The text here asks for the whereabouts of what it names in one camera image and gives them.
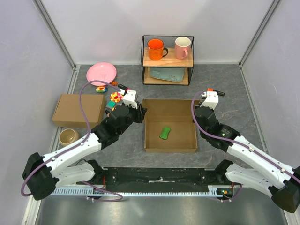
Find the orange mug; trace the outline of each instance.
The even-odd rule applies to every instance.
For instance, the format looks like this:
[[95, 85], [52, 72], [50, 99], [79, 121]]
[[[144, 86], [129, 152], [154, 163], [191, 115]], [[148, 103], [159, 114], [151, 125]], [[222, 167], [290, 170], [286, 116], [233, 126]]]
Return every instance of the orange mug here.
[[169, 53], [169, 50], [164, 48], [164, 43], [162, 40], [152, 39], [148, 41], [148, 52], [150, 59], [159, 60], [162, 57], [165, 57]]

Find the gray floor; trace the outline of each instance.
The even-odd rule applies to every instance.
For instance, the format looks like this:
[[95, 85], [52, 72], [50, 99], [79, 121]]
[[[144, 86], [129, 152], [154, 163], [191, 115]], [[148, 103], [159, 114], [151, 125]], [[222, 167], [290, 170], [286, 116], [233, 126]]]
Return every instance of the gray floor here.
[[[81, 66], [74, 93], [86, 83], [90, 66]], [[214, 88], [226, 93], [220, 97], [216, 115], [220, 122], [240, 131], [257, 147], [262, 147], [249, 99], [238, 65], [196, 65], [190, 86], [143, 85], [140, 66], [116, 66], [116, 81], [136, 90], [142, 98], [186, 98], [195, 92]], [[84, 93], [95, 94], [94, 86]], [[146, 153], [143, 125], [133, 124], [119, 141], [87, 159], [102, 166], [128, 167], [215, 167], [224, 158], [247, 166], [240, 160], [216, 150], [198, 138], [195, 154]], [[266, 195], [244, 188], [232, 203], [207, 198], [141, 198], [122, 202], [86, 201], [77, 197], [50, 196], [42, 201], [36, 225], [286, 225], [283, 211]]]
[[[79, 93], [87, 82], [86, 73], [90, 66], [81, 66], [74, 93]], [[143, 85], [141, 67], [139, 65], [117, 65], [116, 81], [136, 90], [139, 99], [143, 98], [179, 98], [192, 99], [198, 91], [214, 88], [225, 92], [225, 97], [219, 98], [216, 115], [221, 123], [232, 126], [240, 131], [250, 142], [262, 149], [256, 123], [251, 110], [246, 88], [238, 65], [195, 65], [190, 86]], [[95, 94], [96, 87], [87, 86], [84, 93]], [[104, 95], [109, 101], [109, 95], [114, 89], [109, 88]], [[224, 158], [232, 160], [241, 166], [245, 163], [211, 147], [198, 134], [198, 151], [190, 153], [146, 153], [144, 150], [143, 124], [133, 124], [119, 138], [119, 141], [94, 153], [86, 159], [95, 159], [102, 166], [128, 167], [216, 167]], [[79, 130], [84, 135], [86, 130]]]

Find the teal plate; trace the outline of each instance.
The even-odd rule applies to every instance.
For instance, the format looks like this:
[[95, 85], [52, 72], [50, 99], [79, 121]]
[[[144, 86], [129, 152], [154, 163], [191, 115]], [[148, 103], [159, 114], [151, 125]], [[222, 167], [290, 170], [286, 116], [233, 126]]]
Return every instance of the teal plate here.
[[184, 68], [150, 68], [150, 76], [160, 80], [180, 82], [184, 76]]

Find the cardboard box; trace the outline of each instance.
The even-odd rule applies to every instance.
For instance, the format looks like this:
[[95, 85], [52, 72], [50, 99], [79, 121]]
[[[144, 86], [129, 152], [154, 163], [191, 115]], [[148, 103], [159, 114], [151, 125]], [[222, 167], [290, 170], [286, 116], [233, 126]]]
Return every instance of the cardboard box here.
[[[91, 128], [101, 123], [105, 108], [103, 95], [82, 95], [83, 110]], [[87, 128], [84, 117], [79, 108], [78, 94], [62, 94], [52, 118], [59, 127]]]
[[[191, 102], [183, 99], [143, 100], [143, 107], [148, 109], [145, 115], [146, 152], [196, 152], [198, 144]], [[166, 140], [159, 137], [164, 126], [171, 128]]]

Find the beige bowl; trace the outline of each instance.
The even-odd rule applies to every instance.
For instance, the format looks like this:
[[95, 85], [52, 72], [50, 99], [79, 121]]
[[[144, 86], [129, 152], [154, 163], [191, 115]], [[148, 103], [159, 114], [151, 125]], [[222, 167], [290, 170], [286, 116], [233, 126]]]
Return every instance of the beige bowl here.
[[79, 134], [73, 129], [65, 129], [60, 134], [60, 143], [62, 146], [67, 146], [79, 139]]

